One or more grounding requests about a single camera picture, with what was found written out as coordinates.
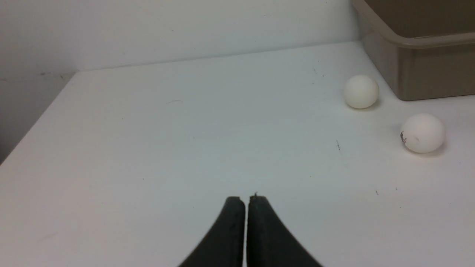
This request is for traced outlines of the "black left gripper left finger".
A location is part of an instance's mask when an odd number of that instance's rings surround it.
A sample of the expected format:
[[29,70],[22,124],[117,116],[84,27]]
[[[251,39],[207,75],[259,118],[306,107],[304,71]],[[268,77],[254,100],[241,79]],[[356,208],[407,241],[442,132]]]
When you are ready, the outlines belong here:
[[227,197],[212,227],[180,266],[241,267],[245,216],[243,201],[239,197]]

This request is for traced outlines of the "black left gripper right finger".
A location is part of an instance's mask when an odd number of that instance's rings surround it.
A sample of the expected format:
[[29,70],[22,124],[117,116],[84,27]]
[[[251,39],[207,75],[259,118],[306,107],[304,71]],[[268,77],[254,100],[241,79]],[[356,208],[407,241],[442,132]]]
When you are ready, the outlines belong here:
[[265,196],[248,204],[246,241],[248,267],[320,267],[321,264],[282,223]]

